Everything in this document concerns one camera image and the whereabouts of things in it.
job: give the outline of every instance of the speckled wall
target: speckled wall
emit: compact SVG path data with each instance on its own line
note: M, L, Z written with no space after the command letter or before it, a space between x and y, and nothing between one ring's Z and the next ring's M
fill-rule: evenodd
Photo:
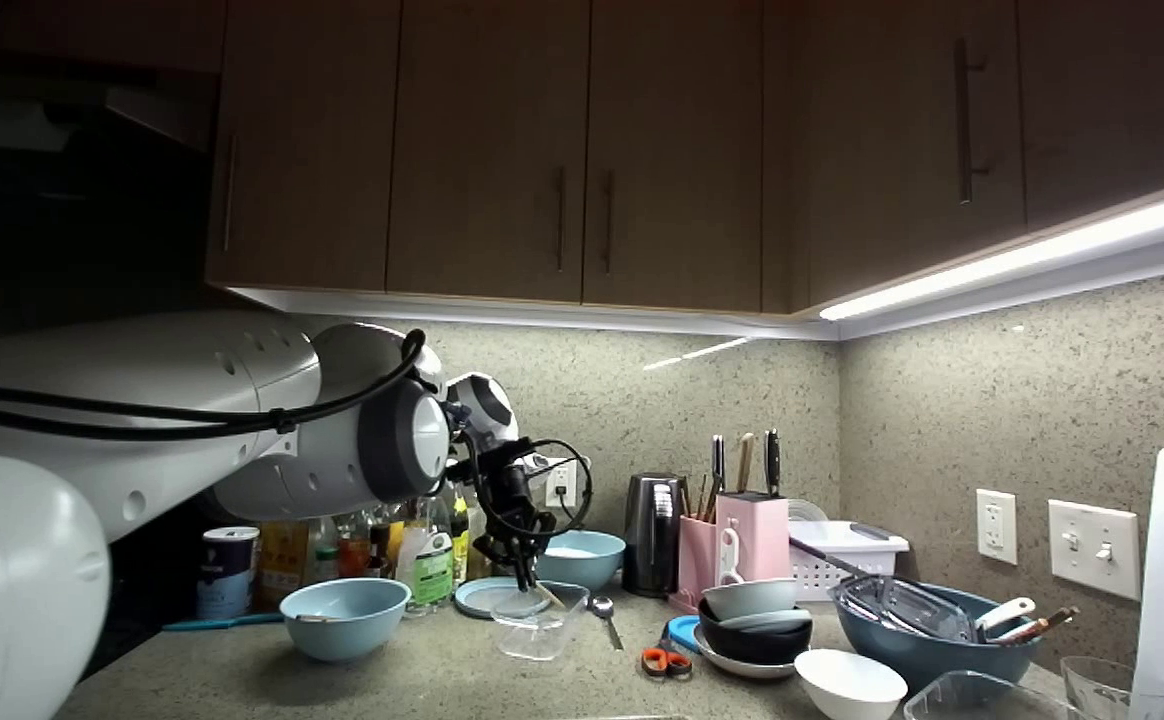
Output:
M596 468L593 523L625 532L632 472L708 475L708 435L775 428L786 488L840 509L840 352L833 344L746 344L674 370L645 370L719 341L523 331L429 323L450 377L494 373L523 435L559 435Z
M843 509L923 579L1082 605L1061 652L1132 652L1138 605L1048 574L1048 499L1132 509L1164 448L1164 280L843 349ZM1019 564L978 558L971 494L1016 494Z

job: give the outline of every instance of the kitchen counter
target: kitchen counter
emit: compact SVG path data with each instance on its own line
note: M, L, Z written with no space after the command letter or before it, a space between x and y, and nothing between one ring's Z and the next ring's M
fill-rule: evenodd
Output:
M833 607L817 614L817 650L843 650ZM625 652L596 617L581 617L574 650L551 665L510 661L490 621L457 607L410 617L399 633L359 665L311 665L297 657L286 624L227 633L161 633L124 661L87 676L61 720L264 720L264 716L806 716L820 720L799 679L735 679L705 657L692 679L651 679L639 650L656 644L678 607L645 595L618 602ZM1055 693L1055 676L1033 669L1033 689Z

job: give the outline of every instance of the white plate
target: white plate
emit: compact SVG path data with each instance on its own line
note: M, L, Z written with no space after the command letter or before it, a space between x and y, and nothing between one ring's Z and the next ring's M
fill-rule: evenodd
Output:
M457 607L463 617L494 621L494 607L545 607L538 593L519 593L514 576L482 576L457 588Z
M698 627L698 644L699 644L699 657L727 676L748 676L748 679L797 676L793 661L789 665L748 665L748 661L719 657L718 650L708 650L699 627Z

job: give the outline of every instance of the cabinet door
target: cabinet door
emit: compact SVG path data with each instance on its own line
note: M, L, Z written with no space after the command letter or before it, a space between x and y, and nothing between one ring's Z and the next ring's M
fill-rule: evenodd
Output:
M219 71L224 0L0 0L0 54Z
M1164 188L1164 6L1019 0L1030 220Z
M581 302L588 0L410 0L390 289Z
M593 0L585 302L761 309L761 6Z
M385 289L397 17L397 0L237 6L213 285Z
M772 0L763 79L793 309L1019 228L1012 0Z

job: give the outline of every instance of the wall plate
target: wall plate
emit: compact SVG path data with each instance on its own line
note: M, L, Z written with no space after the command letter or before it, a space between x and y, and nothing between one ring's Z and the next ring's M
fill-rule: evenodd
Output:
M978 488L978 549L980 558L1016 564L1016 496Z
M1138 512L1048 499L1052 576L1142 602Z

